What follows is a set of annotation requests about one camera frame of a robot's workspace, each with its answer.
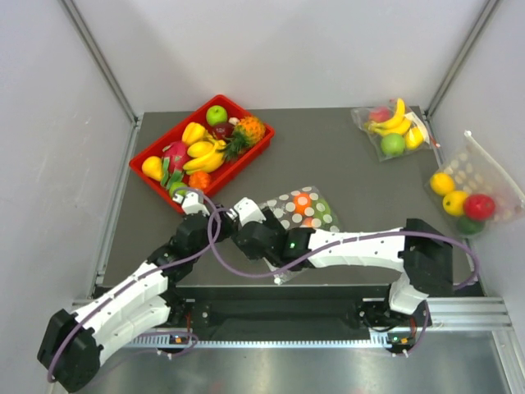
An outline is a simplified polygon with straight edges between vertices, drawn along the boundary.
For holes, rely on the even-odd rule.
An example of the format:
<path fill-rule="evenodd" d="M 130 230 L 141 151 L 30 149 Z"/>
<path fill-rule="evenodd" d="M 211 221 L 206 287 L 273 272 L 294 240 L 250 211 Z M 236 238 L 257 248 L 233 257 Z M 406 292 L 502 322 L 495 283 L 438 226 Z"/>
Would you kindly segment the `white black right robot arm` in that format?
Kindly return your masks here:
<path fill-rule="evenodd" d="M 428 296 L 453 292 L 452 245 L 422 219 L 409 218 L 404 227 L 375 237 L 372 233 L 333 232 L 312 227 L 286 230 L 282 225 L 249 222 L 232 236 L 248 259 L 265 259 L 274 268 L 335 266 L 385 268 L 399 273 L 390 284 L 389 310 L 410 315 Z"/>

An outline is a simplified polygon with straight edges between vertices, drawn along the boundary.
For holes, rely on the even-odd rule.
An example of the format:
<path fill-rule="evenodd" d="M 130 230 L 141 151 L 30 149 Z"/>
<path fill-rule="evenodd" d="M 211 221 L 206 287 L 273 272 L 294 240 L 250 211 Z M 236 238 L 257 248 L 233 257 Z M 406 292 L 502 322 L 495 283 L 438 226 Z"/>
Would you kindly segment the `green fake fruit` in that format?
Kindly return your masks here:
<path fill-rule="evenodd" d="M 325 199 L 319 199 L 314 205 L 314 215 L 313 217 L 319 219 L 322 224 L 333 223 L 333 215 L 331 212 L 331 207 Z"/>

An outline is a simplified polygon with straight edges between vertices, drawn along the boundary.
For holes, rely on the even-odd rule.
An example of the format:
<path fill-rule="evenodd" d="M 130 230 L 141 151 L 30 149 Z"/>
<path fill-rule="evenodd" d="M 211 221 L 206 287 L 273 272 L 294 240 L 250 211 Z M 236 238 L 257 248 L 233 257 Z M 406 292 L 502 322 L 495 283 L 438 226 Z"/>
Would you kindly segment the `red peach fake fruit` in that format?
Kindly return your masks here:
<path fill-rule="evenodd" d="M 301 224 L 301 227 L 320 228 L 322 221 L 319 218 L 305 218 Z"/>

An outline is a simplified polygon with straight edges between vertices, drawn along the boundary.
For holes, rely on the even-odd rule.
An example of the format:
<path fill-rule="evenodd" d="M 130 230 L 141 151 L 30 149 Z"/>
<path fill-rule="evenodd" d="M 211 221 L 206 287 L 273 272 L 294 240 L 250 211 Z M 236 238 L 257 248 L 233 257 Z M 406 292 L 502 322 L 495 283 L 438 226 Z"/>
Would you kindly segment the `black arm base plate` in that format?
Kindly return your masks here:
<path fill-rule="evenodd" d="M 324 323 L 344 328 L 395 328 L 413 318 L 394 310 L 389 286 L 178 286 L 161 294 L 170 308 L 163 328 L 212 330 L 240 321 L 267 330 L 271 323 Z"/>

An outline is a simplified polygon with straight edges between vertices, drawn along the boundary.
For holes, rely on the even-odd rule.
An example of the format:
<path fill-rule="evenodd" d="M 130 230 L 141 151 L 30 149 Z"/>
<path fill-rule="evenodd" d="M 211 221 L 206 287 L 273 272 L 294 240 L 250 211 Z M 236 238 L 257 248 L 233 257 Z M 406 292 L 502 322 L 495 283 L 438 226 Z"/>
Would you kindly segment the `clear polka dot zip bag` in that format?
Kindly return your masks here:
<path fill-rule="evenodd" d="M 259 207 L 268 207 L 286 230 L 311 227 L 324 231 L 340 231 L 339 218 L 316 186 L 292 190 L 261 203 Z"/>

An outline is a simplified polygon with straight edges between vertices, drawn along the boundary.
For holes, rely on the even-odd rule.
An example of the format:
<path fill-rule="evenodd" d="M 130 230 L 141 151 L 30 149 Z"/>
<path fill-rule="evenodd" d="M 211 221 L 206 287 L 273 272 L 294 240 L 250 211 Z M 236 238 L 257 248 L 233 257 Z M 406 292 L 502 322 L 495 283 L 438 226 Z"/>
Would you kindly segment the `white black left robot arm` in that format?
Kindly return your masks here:
<path fill-rule="evenodd" d="M 76 393 L 124 345 L 171 319 L 185 318 L 176 284 L 210 250 L 211 241 L 229 238 L 237 227 L 224 211 L 213 218 L 187 215 L 176 234 L 120 284 L 72 312 L 58 310 L 48 321 L 37 353 L 49 381 Z"/>

